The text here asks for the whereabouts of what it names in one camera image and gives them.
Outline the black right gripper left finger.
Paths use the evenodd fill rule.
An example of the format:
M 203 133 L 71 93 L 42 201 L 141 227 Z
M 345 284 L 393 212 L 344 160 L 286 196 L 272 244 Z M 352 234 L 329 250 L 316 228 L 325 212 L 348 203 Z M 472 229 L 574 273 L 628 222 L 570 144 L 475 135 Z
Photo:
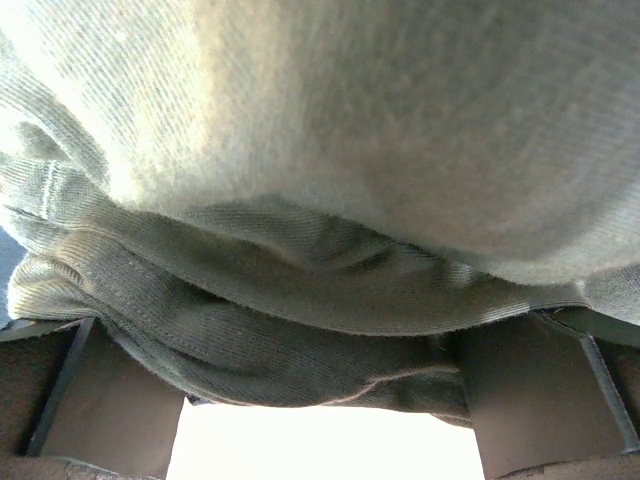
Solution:
M 164 479 L 181 391 L 94 320 L 1 334 L 4 479 Z

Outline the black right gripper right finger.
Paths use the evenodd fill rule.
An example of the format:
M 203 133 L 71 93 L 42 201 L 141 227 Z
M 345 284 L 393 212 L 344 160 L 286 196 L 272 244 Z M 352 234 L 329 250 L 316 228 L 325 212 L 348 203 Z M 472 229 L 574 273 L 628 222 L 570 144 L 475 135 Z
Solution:
M 639 359 L 639 328 L 588 309 L 534 312 L 453 336 L 488 479 L 639 456 L 639 384 L 613 350 Z

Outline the olive green shorts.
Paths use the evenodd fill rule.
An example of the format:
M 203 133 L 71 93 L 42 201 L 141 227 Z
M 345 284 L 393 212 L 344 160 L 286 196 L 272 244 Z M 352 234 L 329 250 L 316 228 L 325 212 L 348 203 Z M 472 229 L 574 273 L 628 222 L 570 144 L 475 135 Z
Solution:
M 1 224 L 14 319 L 467 425 L 445 333 L 639 320 L 639 5 L 5 1 Z

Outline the navy dark shorts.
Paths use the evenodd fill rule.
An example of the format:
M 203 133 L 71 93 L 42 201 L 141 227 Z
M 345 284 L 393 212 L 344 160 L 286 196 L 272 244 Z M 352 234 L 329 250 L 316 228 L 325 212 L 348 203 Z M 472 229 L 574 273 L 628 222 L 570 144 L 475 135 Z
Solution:
M 11 322 L 8 314 L 7 292 L 11 275 L 25 255 L 25 250 L 9 234 L 1 229 L 0 234 L 0 318 L 1 328 Z

